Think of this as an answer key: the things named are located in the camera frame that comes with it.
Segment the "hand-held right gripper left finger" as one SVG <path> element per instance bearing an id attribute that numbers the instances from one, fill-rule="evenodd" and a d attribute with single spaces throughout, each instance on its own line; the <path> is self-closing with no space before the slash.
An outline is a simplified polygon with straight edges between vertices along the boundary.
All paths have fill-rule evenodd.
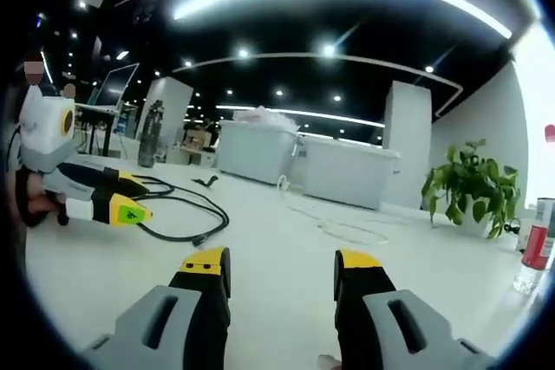
<path id="1" fill-rule="evenodd" d="M 193 253 L 167 286 L 148 291 L 83 356 L 94 369 L 222 369 L 230 266 L 224 246 Z"/>

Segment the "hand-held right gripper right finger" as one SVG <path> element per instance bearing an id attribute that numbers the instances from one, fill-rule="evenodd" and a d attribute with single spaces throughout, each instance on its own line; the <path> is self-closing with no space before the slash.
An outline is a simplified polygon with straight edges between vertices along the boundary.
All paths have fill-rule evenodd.
<path id="1" fill-rule="evenodd" d="M 335 252 L 335 328 L 342 369 L 494 369 L 495 359 L 453 336 L 449 321 L 397 289 L 371 255 Z"/>

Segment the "person's left hand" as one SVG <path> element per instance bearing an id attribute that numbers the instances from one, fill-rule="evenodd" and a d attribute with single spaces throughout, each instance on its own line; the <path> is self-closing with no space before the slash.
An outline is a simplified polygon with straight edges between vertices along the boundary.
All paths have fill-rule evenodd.
<path id="1" fill-rule="evenodd" d="M 26 167 L 16 171 L 15 201 L 19 217 L 29 227 L 39 225 L 50 212 L 61 212 L 66 195 L 44 188 L 43 176 Z"/>

